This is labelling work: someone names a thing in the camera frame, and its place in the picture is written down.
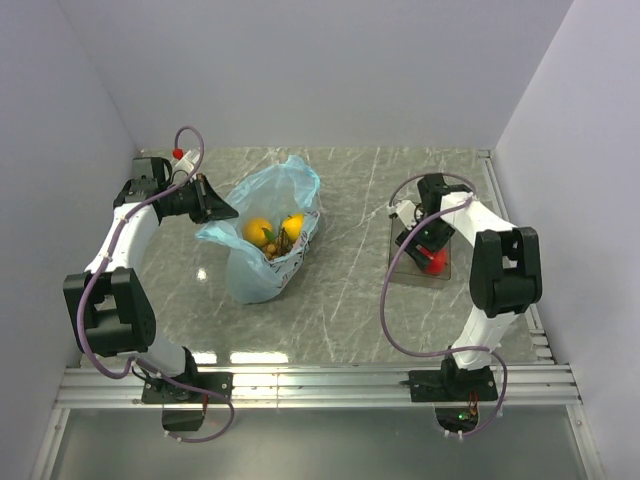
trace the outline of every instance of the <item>wall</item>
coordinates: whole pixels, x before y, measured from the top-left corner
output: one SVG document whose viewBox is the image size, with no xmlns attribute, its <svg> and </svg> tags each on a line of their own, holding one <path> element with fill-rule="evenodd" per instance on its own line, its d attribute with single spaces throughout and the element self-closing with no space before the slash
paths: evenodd
<svg viewBox="0 0 640 480">
<path fill-rule="evenodd" d="M 59 0 L 141 147 L 494 147 L 571 0 Z"/>
<path fill-rule="evenodd" d="M 611 479 L 638 478 L 640 3 L 576 0 L 498 143 L 510 213 L 540 233 L 541 308 Z"/>
<path fill-rule="evenodd" d="M 62 281 L 100 246 L 133 142 L 53 0 L 0 3 L 0 477 L 28 476 L 67 362 Z"/>
</svg>

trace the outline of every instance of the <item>marble tabletop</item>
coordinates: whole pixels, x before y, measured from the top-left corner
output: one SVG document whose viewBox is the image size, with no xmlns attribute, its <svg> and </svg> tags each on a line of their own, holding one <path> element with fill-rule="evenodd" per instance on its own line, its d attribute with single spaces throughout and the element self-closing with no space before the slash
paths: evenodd
<svg viewBox="0 0 640 480">
<path fill-rule="evenodd" d="M 144 153 L 171 158 L 169 151 Z M 445 171 L 471 179 L 494 208 L 476 150 L 218 148 L 206 151 L 202 172 L 224 198 L 245 176 L 289 154 L 300 155 L 322 180 L 320 230 L 300 271 L 273 301 L 239 305 L 225 290 L 228 249 L 197 240 L 200 226 L 186 216 L 164 219 L 139 272 L 159 330 L 198 353 L 200 362 L 424 362 L 395 351 L 380 328 L 390 233 L 385 204 L 408 176 Z M 415 185 L 398 198 L 417 199 Z M 444 289 L 391 284 L 389 326 L 409 349 L 443 349 L 466 322 L 471 247 L 455 235 L 451 250 L 452 278 Z M 524 318 L 507 332 L 501 351 L 510 363 L 536 360 Z"/>
</svg>

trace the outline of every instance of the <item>blue plastic bag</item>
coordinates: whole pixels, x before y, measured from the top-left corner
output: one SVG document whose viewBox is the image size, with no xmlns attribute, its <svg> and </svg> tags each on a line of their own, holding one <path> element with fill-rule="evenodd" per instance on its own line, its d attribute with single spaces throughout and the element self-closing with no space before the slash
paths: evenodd
<svg viewBox="0 0 640 480">
<path fill-rule="evenodd" d="M 196 234 L 196 238 L 231 248 L 226 283 L 229 295 L 236 301 L 270 300 L 298 271 L 318 230 L 319 189 L 316 172 L 302 158 L 289 155 L 286 163 L 250 175 L 231 191 L 226 202 L 238 211 L 238 218 L 208 223 Z M 304 212 L 304 224 L 287 255 L 269 262 L 260 249 L 242 238 L 242 228 L 251 218 L 266 218 L 277 226 L 298 212 Z"/>
</svg>

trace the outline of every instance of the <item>lemon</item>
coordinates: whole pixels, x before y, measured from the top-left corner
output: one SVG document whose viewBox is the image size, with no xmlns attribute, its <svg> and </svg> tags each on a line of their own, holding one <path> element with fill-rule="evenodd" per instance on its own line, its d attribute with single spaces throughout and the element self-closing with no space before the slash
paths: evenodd
<svg viewBox="0 0 640 480">
<path fill-rule="evenodd" d="M 296 240 L 298 240 L 303 223 L 304 213 L 296 213 L 295 215 L 290 215 L 284 222 L 282 222 L 282 228 L 284 228 L 284 231 L 287 232 L 287 237 L 289 237 L 291 243 L 294 243 Z"/>
<path fill-rule="evenodd" d="M 273 233 L 273 226 L 268 220 L 260 217 L 252 218 L 242 229 L 242 236 L 247 242 L 262 248 L 269 243 L 269 239 L 263 229 Z"/>
</svg>

